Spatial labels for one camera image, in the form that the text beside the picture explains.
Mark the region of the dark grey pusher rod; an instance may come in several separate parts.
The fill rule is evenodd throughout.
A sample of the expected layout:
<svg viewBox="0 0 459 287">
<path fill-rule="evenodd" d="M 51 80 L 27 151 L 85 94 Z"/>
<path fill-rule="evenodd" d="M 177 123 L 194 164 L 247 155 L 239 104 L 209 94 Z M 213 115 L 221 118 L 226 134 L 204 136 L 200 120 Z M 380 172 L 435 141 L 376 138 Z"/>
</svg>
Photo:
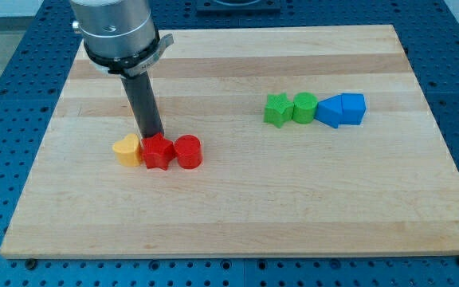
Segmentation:
<svg viewBox="0 0 459 287">
<path fill-rule="evenodd" d="M 133 78 L 122 78 L 121 81 L 141 136 L 150 138 L 158 133 L 163 134 L 163 124 L 148 72 Z"/>
</svg>

